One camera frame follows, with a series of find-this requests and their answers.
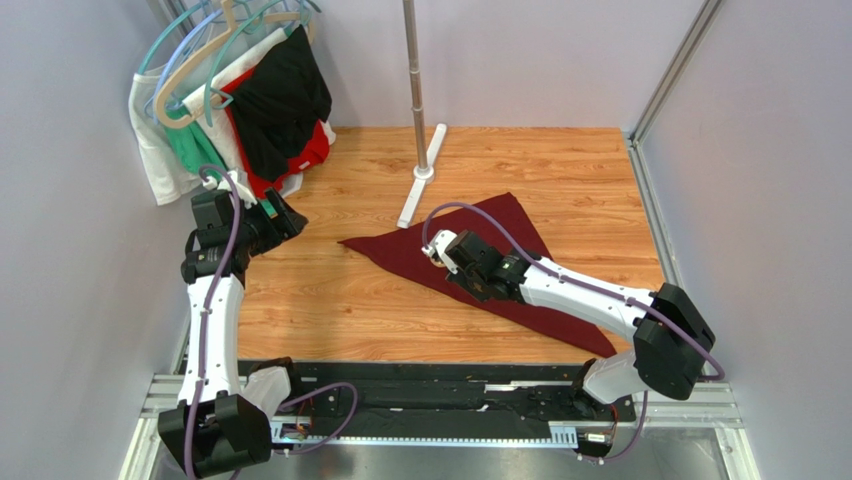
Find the dark red cloth napkin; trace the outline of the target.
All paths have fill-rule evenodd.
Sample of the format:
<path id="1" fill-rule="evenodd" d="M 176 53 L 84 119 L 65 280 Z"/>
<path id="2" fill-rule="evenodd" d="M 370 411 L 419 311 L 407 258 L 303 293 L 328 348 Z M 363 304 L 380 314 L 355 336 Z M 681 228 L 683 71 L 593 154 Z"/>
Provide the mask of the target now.
<path id="1" fill-rule="evenodd" d="M 480 201 L 475 206 L 498 221 L 531 253 L 547 257 L 551 255 L 514 195 L 504 193 Z M 421 251 L 422 227 L 423 225 L 418 223 L 405 230 L 378 236 L 349 238 L 341 244 L 364 255 L 389 273 L 465 304 L 470 310 L 486 313 L 489 317 L 487 324 L 490 326 L 500 321 L 509 322 L 514 329 L 510 336 L 515 344 L 524 337 L 550 338 L 604 358 L 616 353 L 611 341 L 592 324 L 547 308 L 511 301 L 479 302 L 458 285 L 446 281 L 446 272 L 434 266 Z"/>

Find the gold spoon green handle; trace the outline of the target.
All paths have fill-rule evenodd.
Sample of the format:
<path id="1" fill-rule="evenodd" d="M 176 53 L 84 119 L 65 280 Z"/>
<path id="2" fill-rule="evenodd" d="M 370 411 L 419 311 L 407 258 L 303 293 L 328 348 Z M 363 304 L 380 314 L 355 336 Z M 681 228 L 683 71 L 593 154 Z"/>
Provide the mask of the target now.
<path id="1" fill-rule="evenodd" d="M 259 201 L 259 204 L 264 209 L 266 215 L 269 218 L 274 218 L 278 215 L 277 211 L 275 210 L 274 206 L 272 205 L 272 203 L 270 202 L 269 199 L 261 199 Z"/>

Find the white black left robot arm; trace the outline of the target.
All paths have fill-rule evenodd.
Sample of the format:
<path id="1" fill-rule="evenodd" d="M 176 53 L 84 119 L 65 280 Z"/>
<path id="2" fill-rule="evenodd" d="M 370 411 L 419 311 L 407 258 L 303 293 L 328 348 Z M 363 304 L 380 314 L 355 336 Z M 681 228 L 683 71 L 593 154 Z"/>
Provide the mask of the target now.
<path id="1" fill-rule="evenodd" d="M 269 188 L 265 196 L 265 205 L 235 206 L 231 192 L 212 190 L 191 201 L 196 227 L 181 264 L 191 313 L 187 364 L 176 406 L 159 414 L 158 433 L 192 479 L 267 462 L 271 420 L 293 390 L 288 357 L 260 363 L 245 383 L 238 370 L 238 318 L 249 263 L 308 223 L 278 191 Z"/>

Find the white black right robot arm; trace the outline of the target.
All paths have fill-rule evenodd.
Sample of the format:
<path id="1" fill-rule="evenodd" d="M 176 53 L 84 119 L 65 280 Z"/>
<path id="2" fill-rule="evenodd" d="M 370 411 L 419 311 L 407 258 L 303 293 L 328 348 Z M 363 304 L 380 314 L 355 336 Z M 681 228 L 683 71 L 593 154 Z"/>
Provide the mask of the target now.
<path id="1" fill-rule="evenodd" d="M 587 362 L 574 382 L 582 396 L 598 403 L 642 391 L 687 400 L 709 361 L 715 335 L 676 285 L 653 291 L 612 284 L 523 249 L 503 254 L 469 230 L 441 230 L 422 251 L 446 269 L 448 281 L 480 302 L 560 312 L 627 340 L 627 351 Z"/>

